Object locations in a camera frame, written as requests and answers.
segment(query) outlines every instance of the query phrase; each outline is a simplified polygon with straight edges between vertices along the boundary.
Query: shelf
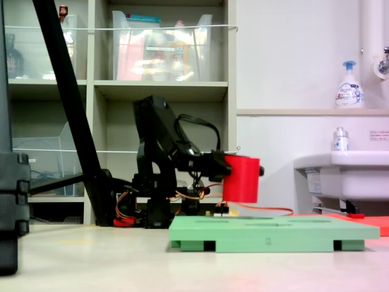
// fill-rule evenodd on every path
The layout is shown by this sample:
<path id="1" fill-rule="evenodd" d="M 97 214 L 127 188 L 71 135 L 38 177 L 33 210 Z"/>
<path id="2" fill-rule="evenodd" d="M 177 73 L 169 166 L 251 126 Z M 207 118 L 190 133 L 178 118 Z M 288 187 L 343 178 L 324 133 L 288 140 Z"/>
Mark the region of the shelf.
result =
<path id="1" fill-rule="evenodd" d="M 83 196 L 38 196 L 28 197 L 29 203 L 84 203 Z"/>
<path id="2" fill-rule="evenodd" d="M 222 6 L 224 0 L 108 0 L 110 4 L 153 6 Z"/>
<path id="3" fill-rule="evenodd" d="M 107 100 L 131 102 L 153 94 L 167 102 L 221 102 L 228 88 L 228 82 L 96 80 L 94 85 Z"/>
<path id="4" fill-rule="evenodd" d="M 138 204 L 146 204 L 147 203 L 147 200 L 149 198 L 136 198 L 136 201 Z M 200 201 L 201 204 L 217 204 L 218 202 L 220 202 L 221 198 L 218 198 L 218 197 L 214 197 L 214 198 L 205 198 L 203 200 Z M 181 203 L 181 199 L 175 201 L 175 202 L 171 202 L 172 204 L 180 204 Z"/>
<path id="5" fill-rule="evenodd" d="M 81 98 L 86 100 L 86 80 L 78 80 Z M 56 80 L 8 79 L 11 100 L 59 101 Z"/>
<path id="6" fill-rule="evenodd" d="M 389 109 L 238 109 L 238 116 L 389 116 Z"/>

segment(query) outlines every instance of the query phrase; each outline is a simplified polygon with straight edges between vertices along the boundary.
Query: faucet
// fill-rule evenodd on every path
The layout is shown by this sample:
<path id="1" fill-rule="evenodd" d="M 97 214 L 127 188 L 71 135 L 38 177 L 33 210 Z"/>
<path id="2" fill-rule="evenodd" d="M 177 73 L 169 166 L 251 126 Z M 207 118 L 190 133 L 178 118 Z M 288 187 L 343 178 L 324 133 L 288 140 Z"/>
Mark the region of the faucet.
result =
<path id="1" fill-rule="evenodd" d="M 389 73 L 389 47 L 384 47 L 384 53 L 386 56 L 386 60 L 379 62 L 378 64 L 378 71 L 381 74 L 388 74 Z"/>

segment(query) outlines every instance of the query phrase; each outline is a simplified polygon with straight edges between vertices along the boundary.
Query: white bottle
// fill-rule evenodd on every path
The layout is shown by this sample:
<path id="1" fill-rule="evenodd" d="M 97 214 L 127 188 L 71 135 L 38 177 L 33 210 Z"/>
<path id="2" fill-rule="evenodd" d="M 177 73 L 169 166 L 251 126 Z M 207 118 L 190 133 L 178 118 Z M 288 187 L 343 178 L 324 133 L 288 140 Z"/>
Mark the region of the white bottle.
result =
<path id="1" fill-rule="evenodd" d="M 335 99 L 335 108 L 364 108 L 365 95 L 363 94 L 360 83 L 356 80 L 353 74 L 354 61 L 343 63 L 346 67 L 347 75 L 343 79 L 338 89 L 338 94 Z"/>
<path id="2" fill-rule="evenodd" d="M 334 132 L 334 151 L 349 151 L 348 132 L 342 127 Z"/>

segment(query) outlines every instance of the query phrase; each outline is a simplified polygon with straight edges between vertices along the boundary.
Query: red mat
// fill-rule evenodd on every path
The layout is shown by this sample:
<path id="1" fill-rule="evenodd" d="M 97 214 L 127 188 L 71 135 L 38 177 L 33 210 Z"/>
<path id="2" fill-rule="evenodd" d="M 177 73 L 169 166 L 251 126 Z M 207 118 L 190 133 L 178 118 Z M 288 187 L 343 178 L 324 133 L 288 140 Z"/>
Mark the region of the red mat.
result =
<path id="1" fill-rule="evenodd" d="M 389 216 L 376 216 L 376 217 L 365 217 L 365 218 L 350 218 L 339 214 L 324 214 L 323 216 L 329 216 L 337 219 L 379 227 L 381 236 L 389 236 Z"/>

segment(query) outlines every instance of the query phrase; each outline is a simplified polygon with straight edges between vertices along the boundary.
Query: black bottle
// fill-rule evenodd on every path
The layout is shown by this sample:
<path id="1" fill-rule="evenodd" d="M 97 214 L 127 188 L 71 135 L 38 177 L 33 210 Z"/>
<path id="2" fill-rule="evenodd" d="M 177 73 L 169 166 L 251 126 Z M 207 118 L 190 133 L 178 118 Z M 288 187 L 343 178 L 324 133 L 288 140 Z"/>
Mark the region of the black bottle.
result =
<path id="1" fill-rule="evenodd" d="M 5 34 L 5 49 L 7 50 L 7 70 L 8 78 L 22 77 L 23 56 L 15 49 L 15 35 L 13 33 Z"/>

